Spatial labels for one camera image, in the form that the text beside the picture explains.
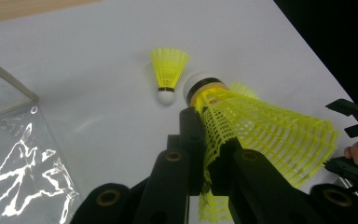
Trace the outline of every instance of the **white surface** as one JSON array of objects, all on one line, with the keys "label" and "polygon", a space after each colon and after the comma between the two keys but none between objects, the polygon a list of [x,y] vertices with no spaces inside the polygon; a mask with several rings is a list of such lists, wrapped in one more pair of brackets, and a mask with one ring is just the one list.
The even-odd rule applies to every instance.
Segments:
[{"label": "white surface", "polygon": [[[190,55],[162,105],[149,51]],[[167,135],[179,133],[186,78],[199,71],[239,81],[275,105],[322,119],[341,132],[355,124],[325,106],[350,99],[269,0],[104,0],[0,22],[0,65],[40,97],[67,168],[86,197],[107,182],[132,187],[150,175]],[[332,182],[321,171],[303,188]],[[197,223],[192,203],[190,223]]]}]

